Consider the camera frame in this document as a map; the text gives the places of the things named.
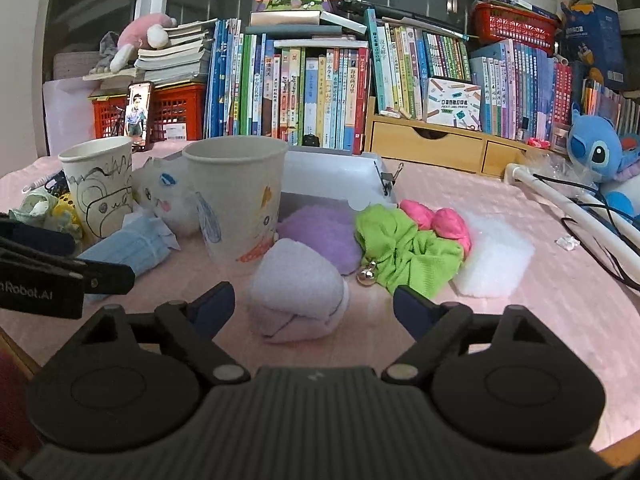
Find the label printer box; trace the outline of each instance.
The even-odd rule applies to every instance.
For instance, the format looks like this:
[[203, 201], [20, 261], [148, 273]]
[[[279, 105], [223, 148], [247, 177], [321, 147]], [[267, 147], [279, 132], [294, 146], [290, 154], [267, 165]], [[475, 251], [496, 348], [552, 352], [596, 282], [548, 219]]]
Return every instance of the label printer box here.
[[425, 121], [465, 130], [482, 130], [480, 99], [479, 86], [432, 77], [424, 100]]
[[568, 55], [584, 63], [587, 77], [612, 90], [625, 89], [618, 14], [583, 0], [573, 0], [561, 8]]

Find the wooden drawer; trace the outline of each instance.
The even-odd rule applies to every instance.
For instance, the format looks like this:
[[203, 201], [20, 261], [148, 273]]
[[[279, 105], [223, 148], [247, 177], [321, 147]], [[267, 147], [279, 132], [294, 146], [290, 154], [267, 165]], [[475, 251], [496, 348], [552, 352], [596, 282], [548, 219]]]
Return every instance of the wooden drawer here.
[[486, 145], [482, 172], [487, 175], [502, 177], [507, 164], [522, 163], [525, 154], [526, 150], [490, 141]]
[[380, 156], [463, 171], [479, 171], [484, 142], [426, 128], [374, 123], [371, 151]]

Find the silver bell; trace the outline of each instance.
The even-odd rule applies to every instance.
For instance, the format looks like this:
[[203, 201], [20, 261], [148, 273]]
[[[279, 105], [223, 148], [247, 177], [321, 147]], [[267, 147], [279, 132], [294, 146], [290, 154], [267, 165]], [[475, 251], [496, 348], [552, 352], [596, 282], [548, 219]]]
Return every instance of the silver bell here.
[[376, 267], [378, 264], [374, 261], [369, 262], [366, 266], [360, 267], [356, 275], [358, 283], [364, 286], [371, 286], [376, 283]]

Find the white wall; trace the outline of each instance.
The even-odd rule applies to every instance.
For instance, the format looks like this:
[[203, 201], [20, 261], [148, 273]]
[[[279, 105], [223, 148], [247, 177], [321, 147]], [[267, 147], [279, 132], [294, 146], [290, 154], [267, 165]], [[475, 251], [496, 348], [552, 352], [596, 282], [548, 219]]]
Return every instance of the white wall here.
[[39, 97], [46, 2], [0, 0], [0, 175], [47, 154]]

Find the green cloth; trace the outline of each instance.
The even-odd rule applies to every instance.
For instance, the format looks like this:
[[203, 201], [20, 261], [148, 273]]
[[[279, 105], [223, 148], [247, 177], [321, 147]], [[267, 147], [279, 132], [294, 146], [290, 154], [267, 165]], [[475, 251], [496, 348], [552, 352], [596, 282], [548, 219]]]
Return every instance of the green cloth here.
[[365, 253], [362, 264], [378, 264], [376, 281], [391, 294], [409, 285], [432, 299], [456, 275], [464, 257], [458, 242], [420, 231], [404, 211], [380, 204], [358, 213], [356, 239]]

